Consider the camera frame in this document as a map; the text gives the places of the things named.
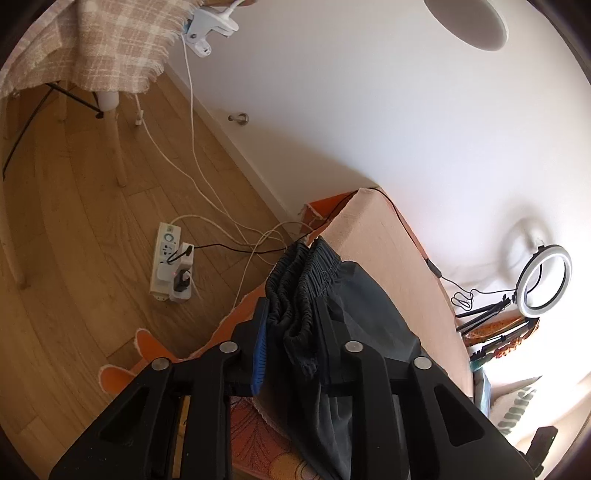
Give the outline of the wooden chair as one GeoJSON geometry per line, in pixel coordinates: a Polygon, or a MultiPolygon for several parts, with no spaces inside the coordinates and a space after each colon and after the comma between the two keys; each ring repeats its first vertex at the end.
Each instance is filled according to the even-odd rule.
{"type": "MultiPolygon", "coordinates": [[[[19,94],[11,94],[1,100],[1,174],[5,175],[10,167],[14,152],[23,137],[27,135],[27,130],[35,124],[36,117],[47,111],[45,103],[48,98],[56,95],[58,103],[62,110],[67,109],[66,98],[72,102],[82,103],[83,99],[71,94],[63,89],[59,84],[51,84],[46,87],[45,94],[39,98],[39,103],[30,112],[28,120],[21,125],[21,129],[7,135],[6,132],[17,125],[19,120],[19,94]]],[[[127,173],[125,170],[125,161],[120,142],[118,113],[115,109],[103,113],[101,119],[95,121],[98,126],[90,130],[80,130],[78,139],[79,149],[75,151],[69,143],[69,130],[67,121],[51,120],[41,125],[41,132],[47,133],[51,127],[56,127],[58,132],[47,137],[47,142],[56,140],[61,148],[57,153],[64,154],[68,159],[73,159],[77,153],[85,154],[87,157],[94,157],[96,164],[96,174],[111,174],[113,176],[113,185],[120,190],[127,188],[127,173]]],[[[141,273],[139,279],[145,282],[149,278],[149,271],[145,262],[145,250],[139,245],[127,243],[121,247],[118,256],[109,257],[109,265],[121,272],[125,267],[131,265],[132,260],[138,261],[138,271],[141,273]]],[[[15,285],[18,289],[27,286],[27,279],[22,265],[17,256],[17,247],[14,241],[14,235],[11,230],[10,219],[8,215],[6,189],[1,189],[1,287],[7,288],[9,285],[15,285]]]]}

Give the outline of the white power strip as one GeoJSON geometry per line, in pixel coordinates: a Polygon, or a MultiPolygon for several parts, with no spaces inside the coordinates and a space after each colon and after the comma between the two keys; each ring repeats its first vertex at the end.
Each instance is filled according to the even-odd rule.
{"type": "Polygon", "coordinates": [[[156,300],[183,303],[191,298],[194,250],[193,244],[181,241],[179,226],[159,224],[149,287],[156,300]]]}

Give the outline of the orange patterned bedsheet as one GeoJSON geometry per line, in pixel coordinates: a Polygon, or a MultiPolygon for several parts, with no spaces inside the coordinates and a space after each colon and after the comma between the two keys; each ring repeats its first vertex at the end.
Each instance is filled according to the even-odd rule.
{"type": "Polygon", "coordinates": [[[252,319],[197,358],[152,360],[77,479],[463,479],[460,403],[393,298],[325,238],[281,257],[252,319]]]}

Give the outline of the black mini tripod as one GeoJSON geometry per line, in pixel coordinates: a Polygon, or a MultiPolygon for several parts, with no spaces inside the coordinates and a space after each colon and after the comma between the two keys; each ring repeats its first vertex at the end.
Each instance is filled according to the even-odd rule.
{"type": "Polygon", "coordinates": [[[456,317],[456,319],[460,321],[460,325],[456,328],[456,331],[462,336],[465,336],[491,320],[493,317],[502,313],[511,304],[512,299],[504,296],[503,299],[497,303],[461,313],[456,317]]]}

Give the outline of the black pants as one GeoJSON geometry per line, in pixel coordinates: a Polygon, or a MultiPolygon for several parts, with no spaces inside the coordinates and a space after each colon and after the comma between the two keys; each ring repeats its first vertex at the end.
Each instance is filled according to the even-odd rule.
{"type": "Polygon", "coordinates": [[[383,288],[324,239],[290,246],[266,280],[266,382],[290,440],[325,479],[437,472],[412,361],[422,354],[383,288]]]}

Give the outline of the metal door stopper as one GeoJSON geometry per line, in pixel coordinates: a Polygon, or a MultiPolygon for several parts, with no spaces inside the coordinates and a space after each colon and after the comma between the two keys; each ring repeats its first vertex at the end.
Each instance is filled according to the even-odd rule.
{"type": "Polygon", "coordinates": [[[246,113],[230,114],[228,116],[228,121],[235,122],[240,126],[245,126],[249,124],[249,115],[246,113]]]}

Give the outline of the white green patterned pillow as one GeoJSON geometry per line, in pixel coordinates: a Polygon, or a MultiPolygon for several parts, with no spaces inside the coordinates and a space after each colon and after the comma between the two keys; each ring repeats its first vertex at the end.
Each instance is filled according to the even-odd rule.
{"type": "Polygon", "coordinates": [[[474,403],[479,410],[508,437],[521,423],[537,393],[540,378],[511,385],[508,393],[493,399],[493,388],[483,369],[474,374],[474,403]]]}

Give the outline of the plaid beige cloth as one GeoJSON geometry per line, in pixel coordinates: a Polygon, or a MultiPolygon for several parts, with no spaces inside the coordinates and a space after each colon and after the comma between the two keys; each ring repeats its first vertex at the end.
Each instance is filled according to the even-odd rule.
{"type": "Polygon", "coordinates": [[[86,91],[143,93],[202,1],[56,1],[1,68],[1,96],[66,80],[86,91]]]}

